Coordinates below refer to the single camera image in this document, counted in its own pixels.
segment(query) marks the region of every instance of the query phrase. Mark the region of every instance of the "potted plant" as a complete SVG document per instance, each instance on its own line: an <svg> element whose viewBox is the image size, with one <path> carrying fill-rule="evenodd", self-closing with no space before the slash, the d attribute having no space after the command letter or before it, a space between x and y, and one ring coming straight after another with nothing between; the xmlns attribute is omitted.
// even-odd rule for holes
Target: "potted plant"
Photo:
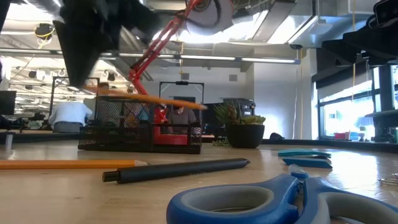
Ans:
<svg viewBox="0 0 398 224"><path fill-rule="evenodd" d="M233 147L254 149L261 144L264 135L262 116L242 117L234 103L223 103L215 106L216 117L225 124L228 142Z"/></svg>

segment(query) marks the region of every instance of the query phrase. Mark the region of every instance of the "pencil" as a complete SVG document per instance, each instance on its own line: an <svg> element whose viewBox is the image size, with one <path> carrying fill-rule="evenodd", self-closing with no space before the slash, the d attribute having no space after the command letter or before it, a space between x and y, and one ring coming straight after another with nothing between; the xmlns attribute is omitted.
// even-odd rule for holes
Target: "pencil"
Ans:
<svg viewBox="0 0 398 224"><path fill-rule="evenodd" d="M95 86L85 86L84 89L88 90L88 91L93 91L96 92L97 91L97 87ZM191 103L188 101L183 101L183 100L166 100L163 98L159 98L157 96L150 96L150 95L142 95L142 94L128 94L125 92L122 92L120 90L99 90L99 93L101 94L112 94L112 95L116 95L116 96L123 96L126 98L130 98L133 100L141 100L141 101L145 101L148 103L155 103L155 104L166 104L166 105L175 105L175 106L183 106L189 109L193 109L193 110L206 110L207 107L205 105L199 105L196 103Z"/></svg>
<svg viewBox="0 0 398 224"><path fill-rule="evenodd" d="M132 159L0 161L0 169L118 169L145 165L146 162Z"/></svg>

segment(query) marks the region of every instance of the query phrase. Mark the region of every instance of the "black plant pot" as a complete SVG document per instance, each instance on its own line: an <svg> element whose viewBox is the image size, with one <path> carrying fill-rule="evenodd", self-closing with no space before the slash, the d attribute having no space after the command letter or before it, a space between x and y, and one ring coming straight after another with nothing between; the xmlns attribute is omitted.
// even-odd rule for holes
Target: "black plant pot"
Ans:
<svg viewBox="0 0 398 224"><path fill-rule="evenodd" d="M261 144L264 135L264 125L229 125L226 127L226 135L232 147L255 149Z"/></svg>

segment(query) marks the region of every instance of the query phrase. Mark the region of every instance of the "scissors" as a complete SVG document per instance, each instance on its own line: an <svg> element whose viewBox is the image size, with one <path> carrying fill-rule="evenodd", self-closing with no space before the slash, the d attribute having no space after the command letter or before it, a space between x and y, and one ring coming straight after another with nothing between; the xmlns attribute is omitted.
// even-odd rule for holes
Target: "scissors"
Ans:
<svg viewBox="0 0 398 224"><path fill-rule="evenodd" d="M329 224L330 217L398 224L398 208L337 189L299 167L255 184L219 185L181 192L167 207L168 224ZM303 210L293 205L303 193Z"/></svg>

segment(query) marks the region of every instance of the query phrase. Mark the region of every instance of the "desk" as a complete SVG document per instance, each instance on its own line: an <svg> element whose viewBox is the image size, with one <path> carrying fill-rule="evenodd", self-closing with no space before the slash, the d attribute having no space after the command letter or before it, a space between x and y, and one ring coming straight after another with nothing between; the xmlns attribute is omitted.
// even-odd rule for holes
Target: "desk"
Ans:
<svg viewBox="0 0 398 224"><path fill-rule="evenodd" d="M244 157L246 168L135 184L102 183L105 170L0 170L1 223L164 224L166 207L177 193L210 185L260 182L287 172L279 149L232 149L204 144L202 154L78 151L77 141L14 144L10 159L137 159L150 164ZM398 186L377 178L398 172L398 154L321 149L332 153L333 170L305 168L333 185L398 206Z"/></svg>

